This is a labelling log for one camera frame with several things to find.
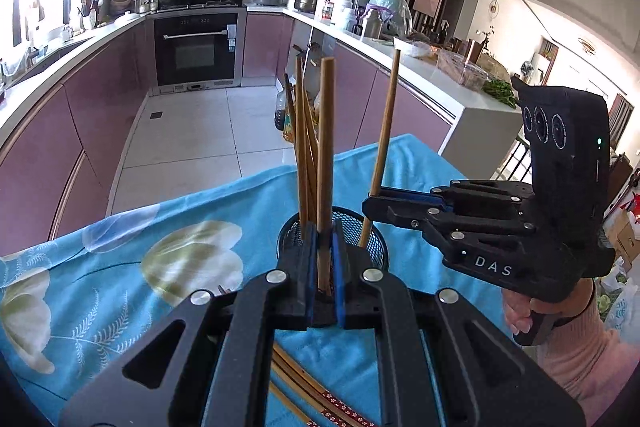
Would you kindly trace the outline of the pink sleeve right forearm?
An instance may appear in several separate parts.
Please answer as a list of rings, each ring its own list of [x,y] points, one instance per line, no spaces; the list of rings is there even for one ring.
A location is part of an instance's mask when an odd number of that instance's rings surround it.
[[[587,425],[639,424],[639,347],[604,327],[596,300],[553,329],[539,363],[580,405]]]

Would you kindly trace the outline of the right hand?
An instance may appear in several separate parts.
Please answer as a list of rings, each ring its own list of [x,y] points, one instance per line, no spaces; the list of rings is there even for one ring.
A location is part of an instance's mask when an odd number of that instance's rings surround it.
[[[594,291],[594,283],[591,279],[581,279],[570,295],[560,303],[545,303],[539,299],[527,297],[503,289],[502,307],[506,325],[511,333],[527,334],[533,326],[533,313],[552,315],[559,320],[568,320],[578,317],[588,308]]]

